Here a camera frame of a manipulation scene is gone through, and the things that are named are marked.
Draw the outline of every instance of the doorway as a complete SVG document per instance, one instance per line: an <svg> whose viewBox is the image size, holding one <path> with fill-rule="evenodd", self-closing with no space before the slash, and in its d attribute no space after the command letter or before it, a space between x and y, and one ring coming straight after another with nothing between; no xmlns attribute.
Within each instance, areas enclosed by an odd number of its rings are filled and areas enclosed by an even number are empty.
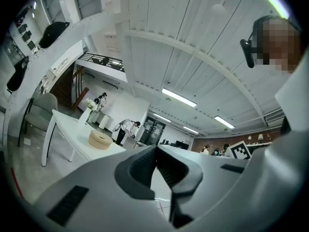
<svg viewBox="0 0 309 232"><path fill-rule="evenodd" d="M144 123L144 133L140 141L146 145L157 145L165 128L165 124L147 117Z"/></svg>

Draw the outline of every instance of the table leg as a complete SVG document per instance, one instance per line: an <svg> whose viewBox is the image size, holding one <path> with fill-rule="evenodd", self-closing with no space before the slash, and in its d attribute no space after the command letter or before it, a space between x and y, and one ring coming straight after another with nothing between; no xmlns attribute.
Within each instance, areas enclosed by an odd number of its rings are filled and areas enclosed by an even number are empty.
<svg viewBox="0 0 309 232"><path fill-rule="evenodd" d="M49 122L47 132L45 135L45 139L44 139L44 144L43 144L43 151L42 151L42 158L41 158L41 165L43 167L46 166L47 153L48 153L49 144L52 139L55 125L56 125L56 120L55 120L55 116L53 115L52 119Z"/></svg>
<svg viewBox="0 0 309 232"><path fill-rule="evenodd" d="M70 159L68 159L69 162L72 162L72 161L73 161L73 156L74 156L74 154L75 154L75 149L73 149L72 155L71 155Z"/></svg>

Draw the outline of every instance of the black railing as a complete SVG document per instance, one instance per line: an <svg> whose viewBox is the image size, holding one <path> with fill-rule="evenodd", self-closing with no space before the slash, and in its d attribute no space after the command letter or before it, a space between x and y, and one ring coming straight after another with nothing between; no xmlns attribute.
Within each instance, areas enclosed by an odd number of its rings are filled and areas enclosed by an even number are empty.
<svg viewBox="0 0 309 232"><path fill-rule="evenodd" d="M92 54L92 53L84 53L78 59L93 62L95 64L104 65L112 69L125 72L124 66L122 64L122 60L120 59L111 58L107 56L101 56L101 55Z"/></svg>

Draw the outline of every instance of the staircase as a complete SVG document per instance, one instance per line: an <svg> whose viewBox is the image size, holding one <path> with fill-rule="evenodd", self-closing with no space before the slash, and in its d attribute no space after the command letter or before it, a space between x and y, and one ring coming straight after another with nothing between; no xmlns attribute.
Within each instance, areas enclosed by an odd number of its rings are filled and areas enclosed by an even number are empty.
<svg viewBox="0 0 309 232"><path fill-rule="evenodd" d="M83 89L83 67L78 66L74 73L74 65L75 63L72 63L66 69L50 90L50 93L57 97L59 104L70 108L72 111L75 111L89 90L87 87ZM74 103L72 103L72 95L75 95Z"/></svg>

